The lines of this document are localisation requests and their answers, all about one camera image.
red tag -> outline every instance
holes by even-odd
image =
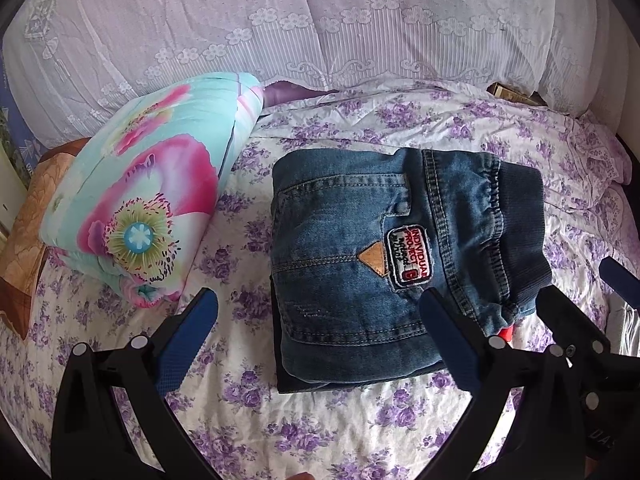
[[[431,279],[429,247],[421,225],[391,229],[386,234],[386,252],[391,280],[396,287],[422,285]]]
[[[513,325],[501,329],[500,332],[498,332],[498,335],[507,343],[510,343],[513,338]]]

jeans back pocket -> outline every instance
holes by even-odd
[[[366,345],[424,331],[416,290],[396,293],[358,260],[383,243],[388,216],[407,216],[401,173],[340,174],[309,180],[274,198],[271,263],[282,323],[294,340]]]

purple floral bedsheet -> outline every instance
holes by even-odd
[[[573,120],[496,100],[457,84],[395,81],[268,108],[236,162],[179,304],[151,310],[50,258],[38,284],[26,344],[0,325],[0,408],[45,470],[52,415],[72,346],[124,345],[153,332],[203,286],[220,298],[218,323],[167,401],[224,478],[404,480],[436,453],[470,397],[446,372],[334,392],[277,393],[270,316],[271,167],[299,148],[392,153],[399,146],[495,153],[538,168],[545,184],[545,254],[554,283],[600,328],[609,290],[597,264],[611,254],[640,270],[640,244],[620,183],[630,161],[591,116]],[[518,348],[542,350],[551,336],[530,316]],[[482,463],[508,432],[514,391]],[[158,465],[123,390],[116,390],[140,456]]]

screw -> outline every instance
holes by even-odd
[[[549,353],[554,357],[562,357],[564,351],[560,345],[549,345]]]
[[[489,338],[489,346],[491,348],[495,348],[496,350],[502,350],[505,346],[507,346],[507,343],[499,335],[492,335]]]
[[[600,397],[596,392],[589,392],[584,399],[584,402],[591,411],[595,410],[600,403]]]
[[[149,339],[146,335],[137,335],[131,340],[131,347],[140,350],[144,348],[148,342]]]
[[[591,342],[591,348],[593,348],[593,351],[596,352],[596,354],[602,354],[602,352],[604,352],[604,345],[597,339]]]
[[[78,343],[76,346],[74,346],[73,349],[73,353],[74,355],[82,355],[86,352],[86,343]]]

denim jeans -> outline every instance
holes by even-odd
[[[417,308],[427,286],[489,336],[550,283],[540,173],[489,153],[299,150],[273,187],[282,365],[307,383],[437,365]]]

